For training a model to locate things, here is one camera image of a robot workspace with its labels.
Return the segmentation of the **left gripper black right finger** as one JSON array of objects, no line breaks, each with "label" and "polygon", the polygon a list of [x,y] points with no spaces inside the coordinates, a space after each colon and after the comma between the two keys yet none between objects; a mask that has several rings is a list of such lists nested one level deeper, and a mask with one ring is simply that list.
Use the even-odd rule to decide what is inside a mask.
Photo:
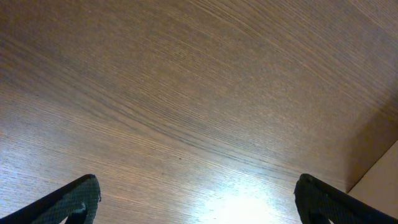
[{"label": "left gripper black right finger", "polygon": [[303,224],[397,224],[397,219],[372,208],[310,174],[296,183],[295,204]]}]

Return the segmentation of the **brown cardboard box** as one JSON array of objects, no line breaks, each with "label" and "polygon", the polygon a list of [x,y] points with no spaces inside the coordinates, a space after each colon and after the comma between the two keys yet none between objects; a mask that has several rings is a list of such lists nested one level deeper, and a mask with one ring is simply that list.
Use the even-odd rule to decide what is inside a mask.
[{"label": "brown cardboard box", "polygon": [[395,142],[348,194],[382,213],[397,218],[397,160]]}]

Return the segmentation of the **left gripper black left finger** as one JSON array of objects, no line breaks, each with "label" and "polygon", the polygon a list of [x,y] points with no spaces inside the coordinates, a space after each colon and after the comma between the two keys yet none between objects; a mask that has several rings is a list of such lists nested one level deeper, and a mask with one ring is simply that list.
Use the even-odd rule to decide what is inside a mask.
[{"label": "left gripper black left finger", "polygon": [[86,174],[1,218],[1,223],[82,223],[94,222],[101,191],[98,179]]}]

